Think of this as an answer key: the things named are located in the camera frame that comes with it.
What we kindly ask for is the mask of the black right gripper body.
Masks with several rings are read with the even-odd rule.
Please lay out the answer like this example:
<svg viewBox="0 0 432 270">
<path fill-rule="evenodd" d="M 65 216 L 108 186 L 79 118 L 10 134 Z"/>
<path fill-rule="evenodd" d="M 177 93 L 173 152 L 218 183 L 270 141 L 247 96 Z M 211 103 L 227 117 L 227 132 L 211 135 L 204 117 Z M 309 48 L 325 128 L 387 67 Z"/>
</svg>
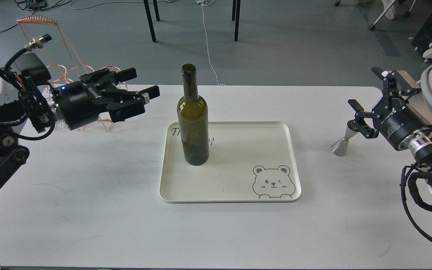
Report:
<svg viewBox="0 0 432 270">
<path fill-rule="evenodd" d="M 393 100 L 389 105 L 381 100 L 373 110 L 381 115 L 373 121 L 374 128 L 396 151 L 407 149 L 402 143 L 407 136 L 418 131 L 425 135 L 432 132 L 432 125 L 404 100 Z"/>
</svg>

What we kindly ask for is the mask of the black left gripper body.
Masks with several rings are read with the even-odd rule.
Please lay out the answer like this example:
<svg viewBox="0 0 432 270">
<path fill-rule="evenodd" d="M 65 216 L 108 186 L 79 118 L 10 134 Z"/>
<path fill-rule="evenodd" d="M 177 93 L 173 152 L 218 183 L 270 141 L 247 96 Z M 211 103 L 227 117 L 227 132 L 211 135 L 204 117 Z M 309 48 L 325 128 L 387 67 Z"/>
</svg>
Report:
<svg viewBox="0 0 432 270">
<path fill-rule="evenodd" d="M 100 121 L 100 115 L 108 113 L 107 104 L 111 101 L 106 94 L 86 88 L 80 80 L 51 90 L 55 112 L 70 130 Z"/>
</svg>

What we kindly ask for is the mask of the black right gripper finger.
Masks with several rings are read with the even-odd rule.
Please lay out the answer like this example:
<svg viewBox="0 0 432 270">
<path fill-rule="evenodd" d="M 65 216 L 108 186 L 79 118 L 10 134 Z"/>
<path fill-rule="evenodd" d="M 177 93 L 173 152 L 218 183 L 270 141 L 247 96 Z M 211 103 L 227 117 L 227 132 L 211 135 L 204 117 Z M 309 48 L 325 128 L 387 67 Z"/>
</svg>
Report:
<svg viewBox="0 0 432 270">
<path fill-rule="evenodd" d="M 361 104 L 355 99 L 349 99 L 348 104 L 355 110 L 353 127 L 359 131 L 365 138 L 373 139 L 379 136 L 379 129 L 371 128 L 365 122 L 365 119 L 379 119 L 381 114 L 375 112 L 366 112 Z"/>
<path fill-rule="evenodd" d="M 371 71 L 383 81 L 382 98 L 374 107 L 374 111 L 401 108 L 408 104 L 409 99 L 420 94 L 421 86 L 404 70 L 383 70 L 372 67 Z"/>
</svg>

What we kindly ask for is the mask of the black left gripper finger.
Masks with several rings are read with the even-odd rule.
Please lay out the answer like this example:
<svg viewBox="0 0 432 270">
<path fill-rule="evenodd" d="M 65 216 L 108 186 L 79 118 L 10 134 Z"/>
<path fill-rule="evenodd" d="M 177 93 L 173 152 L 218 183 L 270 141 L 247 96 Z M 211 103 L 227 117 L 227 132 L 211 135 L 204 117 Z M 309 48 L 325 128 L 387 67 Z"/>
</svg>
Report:
<svg viewBox="0 0 432 270">
<path fill-rule="evenodd" d="M 111 121 L 116 123 L 145 113 L 145 105 L 161 94 L 159 86 L 153 85 L 140 91 L 115 89 L 106 95 L 111 99 L 106 106 L 107 111 Z"/>
<path fill-rule="evenodd" d="M 104 93 L 124 93 L 117 85 L 125 81 L 137 78 L 137 71 L 134 67 L 119 72 L 103 68 L 95 72 L 81 75 L 79 80 L 86 88 Z"/>
</svg>

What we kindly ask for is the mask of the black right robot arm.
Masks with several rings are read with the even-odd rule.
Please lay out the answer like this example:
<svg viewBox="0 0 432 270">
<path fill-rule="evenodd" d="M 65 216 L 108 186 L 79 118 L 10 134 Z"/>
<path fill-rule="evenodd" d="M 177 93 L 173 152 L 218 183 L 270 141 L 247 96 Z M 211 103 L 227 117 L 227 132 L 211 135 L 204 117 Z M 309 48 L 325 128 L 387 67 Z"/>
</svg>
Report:
<svg viewBox="0 0 432 270">
<path fill-rule="evenodd" d="M 345 155 L 349 139 L 356 134 L 367 139 L 381 134 L 394 150 L 410 150 L 415 162 L 402 170 L 402 204 L 415 229 L 432 242 L 432 237 L 416 224 L 410 214 L 406 196 L 408 190 L 420 208 L 432 212 L 432 125 L 409 103 L 409 99 L 422 89 L 403 70 L 384 71 L 373 67 L 372 72 L 383 82 L 382 97 L 370 111 L 365 111 L 357 100 L 348 100 L 355 111 L 354 118 L 348 121 L 345 136 L 339 141 L 343 149 L 336 150 L 336 144 L 333 144 L 331 151 L 338 156 Z"/>
</svg>

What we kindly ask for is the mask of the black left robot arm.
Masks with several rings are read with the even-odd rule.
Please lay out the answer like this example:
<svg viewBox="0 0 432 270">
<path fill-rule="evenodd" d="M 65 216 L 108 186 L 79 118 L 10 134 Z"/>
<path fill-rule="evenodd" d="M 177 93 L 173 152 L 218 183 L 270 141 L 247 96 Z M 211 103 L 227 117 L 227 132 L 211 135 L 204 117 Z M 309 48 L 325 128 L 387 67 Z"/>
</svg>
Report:
<svg viewBox="0 0 432 270">
<path fill-rule="evenodd" d="M 34 38 L 0 68 L 0 77 L 16 90 L 16 99 L 0 105 L 0 189 L 30 155 L 19 140 L 38 141 L 63 121 L 70 130 L 96 122 L 108 113 L 114 123 L 143 114 L 145 105 L 160 96 L 157 85 L 128 91 L 118 84 L 137 77 L 135 68 L 103 68 L 81 75 L 79 81 L 53 87 L 46 65 L 33 53 L 51 41 L 45 34 Z"/>
</svg>

